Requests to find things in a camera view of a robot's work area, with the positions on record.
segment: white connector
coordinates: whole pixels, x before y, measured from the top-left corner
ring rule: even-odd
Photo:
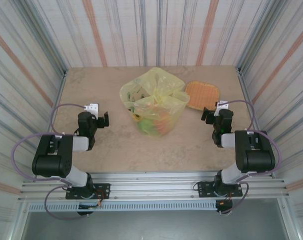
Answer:
[[[100,105],[98,103],[90,103],[89,105],[84,106],[84,110],[90,112],[92,115],[95,115],[98,119],[98,112],[100,111]]]
[[[221,109],[228,109],[229,104],[224,104],[224,103],[227,103],[227,101],[219,101],[219,102],[217,102],[217,108],[216,108],[215,113],[213,114],[215,117],[218,116],[218,114],[219,114],[219,112],[220,112]]]

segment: beige countertop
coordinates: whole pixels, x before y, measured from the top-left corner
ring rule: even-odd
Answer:
[[[73,164],[85,172],[205,171],[229,167],[235,150],[213,143],[213,126],[201,121],[202,112],[186,107],[173,130],[163,137],[149,137],[137,129],[123,105],[120,88],[151,67],[86,67],[68,71],[60,104],[99,103],[102,116],[109,114],[109,127],[97,129],[91,151],[73,154]],[[233,66],[168,66],[165,71],[186,84],[201,81],[217,86],[220,100],[244,99]],[[232,103],[232,131],[250,124],[247,106]],[[61,107],[54,122],[58,132],[73,133],[78,128],[79,107]]]

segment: black mounting plate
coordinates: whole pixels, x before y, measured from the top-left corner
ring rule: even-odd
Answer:
[[[110,183],[94,183],[93,184],[94,189],[99,189],[103,191],[104,197],[102,197],[102,192],[97,191],[97,194],[99,195],[100,199],[109,199],[110,198],[110,192],[111,192],[111,184]],[[82,196],[75,195],[75,192],[73,191],[73,188],[68,188],[66,191],[66,199],[67,200],[92,200],[92,199],[98,199],[97,195],[93,193],[90,198],[83,198]]]
[[[227,197],[227,195],[231,192],[231,197],[243,196],[243,191],[240,184],[225,184],[225,186],[228,186],[228,190],[223,194],[217,194],[215,192],[214,181],[201,181],[197,183],[198,195],[200,198],[217,198]]]

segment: orange woven basket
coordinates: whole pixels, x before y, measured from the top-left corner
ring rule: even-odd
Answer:
[[[201,111],[204,107],[208,110],[216,109],[215,104],[220,97],[220,91],[216,86],[201,81],[191,81],[187,84],[185,92],[190,96],[188,107]]]

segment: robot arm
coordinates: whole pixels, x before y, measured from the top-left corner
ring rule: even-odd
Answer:
[[[95,196],[95,186],[89,173],[73,166],[73,152],[90,151],[95,144],[97,129],[109,126],[107,112],[104,117],[98,117],[98,104],[85,106],[85,110],[87,111],[78,114],[78,135],[61,136],[53,133],[41,136],[32,162],[32,172],[35,175],[58,177],[69,182],[71,188],[68,193],[76,199]]]
[[[219,148],[235,148],[235,163],[230,167],[218,171],[213,181],[197,183],[200,198],[212,197],[241,197],[243,195],[239,179],[250,173],[263,173],[273,170],[276,161],[268,139],[260,134],[237,130],[232,132],[234,113],[228,109],[228,104],[220,101],[216,111],[204,108],[201,120],[213,125],[212,139]],[[232,207],[228,201],[220,201],[218,210]]]

